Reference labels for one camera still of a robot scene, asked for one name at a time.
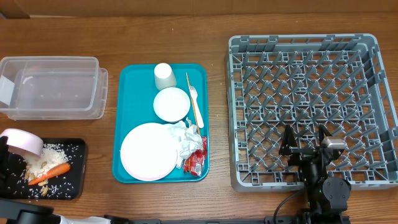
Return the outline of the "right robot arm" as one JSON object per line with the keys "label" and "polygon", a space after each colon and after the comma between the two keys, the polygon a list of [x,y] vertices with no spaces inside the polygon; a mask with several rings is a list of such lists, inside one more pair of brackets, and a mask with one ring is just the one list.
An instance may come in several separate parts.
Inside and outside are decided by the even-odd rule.
{"label": "right robot arm", "polygon": [[[287,197],[276,208],[274,223],[349,223],[342,213],[348,209],[351,184],[344,179],[330,177],[326,167],[339,159],[345,142],[332,136],[324,125],[319,125],[320,144],[313,149],[299,148],[290,125],[285,127],[279,154],[289,156],[288,165],[297,166],[304,188]],[[288,200],[306,192],[308,209],[301,209],[293,217],[278,216],[278,211]]]}

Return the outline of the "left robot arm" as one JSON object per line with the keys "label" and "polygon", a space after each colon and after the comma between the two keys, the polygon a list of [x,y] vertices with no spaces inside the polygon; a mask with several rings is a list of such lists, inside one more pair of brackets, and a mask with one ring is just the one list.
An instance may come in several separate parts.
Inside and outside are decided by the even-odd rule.
{"label": "left robot arm", "polygon": [[19,203],[11,200],[1,200],[1,218],[7,223],[16,224],[117,224],[130,223],[128,219],[118,217],[89,217],[85,219],[68,219],[62,215],[53,214],[49,207],[35,207],[32,204]]}

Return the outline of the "orange carrot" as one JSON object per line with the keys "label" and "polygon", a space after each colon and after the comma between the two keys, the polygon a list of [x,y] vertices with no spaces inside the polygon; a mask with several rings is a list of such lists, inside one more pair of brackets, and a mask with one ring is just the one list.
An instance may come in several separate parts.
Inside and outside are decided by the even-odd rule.
{"label": "orange carrot", "polygon": [[64,174],[70,170],[70,164],[69,163],[63,163],[60,164],[52,169],[50,169],[48,172],[45,174],[41,175],[40,177],[35,178],[34,180],[31,180],[28,185],[35,185],[40,182],[43,182],[47,179],[51,179],[52,177]]}

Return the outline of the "white napkin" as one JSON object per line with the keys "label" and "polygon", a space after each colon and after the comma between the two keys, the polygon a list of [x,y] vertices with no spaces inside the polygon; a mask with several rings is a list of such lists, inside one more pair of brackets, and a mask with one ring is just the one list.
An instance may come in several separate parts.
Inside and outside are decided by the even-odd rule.
{"label": "white napkin", "polygon": [[175,124],[164,124],[166,130],[178,142],[176,168],[181,169],[187,160],[197,150],[204,150],[203,140],[197,133],[197,126],[188,118]]}

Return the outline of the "rice and food scraps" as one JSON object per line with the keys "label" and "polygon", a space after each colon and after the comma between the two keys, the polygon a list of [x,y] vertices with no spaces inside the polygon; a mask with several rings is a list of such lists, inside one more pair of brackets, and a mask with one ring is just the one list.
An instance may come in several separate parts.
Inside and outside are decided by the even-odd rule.
{"label": "rice and food scraps", "polygon": [[[28,157],[23,158],[26,163],[25,168],[25,179],[28,183],[37,177],[48,172],[50,169],[63,164],[68,163],[68,159],[64,152],[59,149],[53,149],[52,147],[47,148],[43,146],[42,154],[40,158]],[[48,183],[48,179],[35,185],[43,186]]]}

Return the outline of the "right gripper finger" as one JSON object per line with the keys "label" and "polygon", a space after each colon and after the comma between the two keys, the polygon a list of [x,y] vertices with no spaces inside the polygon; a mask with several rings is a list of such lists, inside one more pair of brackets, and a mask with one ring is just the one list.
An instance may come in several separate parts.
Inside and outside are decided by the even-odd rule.
{"label": "right gripper finger", "polygon": [[324,140],[325,137],[332,136],[332,134],[327,130],[326,126],[323,124],[320,124],[318,126],[318,137],[320,144],[322,144],[322,141]]}
{"label": "right gripper finger", "polygon": [[285,126],[284,135],[282,138],[282,144],[279,149],[279,155],[290,156],[292,154],[298,154],[299,149],[297,142],[294,137],[294,131],[291,125],[287,124]]}

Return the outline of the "red snack wrapper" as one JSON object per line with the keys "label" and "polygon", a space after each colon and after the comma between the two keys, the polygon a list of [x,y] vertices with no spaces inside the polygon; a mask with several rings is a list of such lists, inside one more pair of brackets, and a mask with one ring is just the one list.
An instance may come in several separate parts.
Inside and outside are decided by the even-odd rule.
{"label": "red snack wrapper", "polygon": [[201,176],[208,155],[207,150],[207,137],[202,136],[203,149],[196,150],[187,160],[183,163],[184,173],[191,173],[193,176]]}

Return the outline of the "pink bowl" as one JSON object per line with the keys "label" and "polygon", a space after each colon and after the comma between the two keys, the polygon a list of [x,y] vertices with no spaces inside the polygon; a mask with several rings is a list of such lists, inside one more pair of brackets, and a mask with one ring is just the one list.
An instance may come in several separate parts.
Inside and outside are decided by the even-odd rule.
{"label": "pink bowl", "polygon": [[40,157],[43,149],[43,140],[27,131],[9,128],[1,133],[1,137],[7,137],[8,151],[20,156]]}

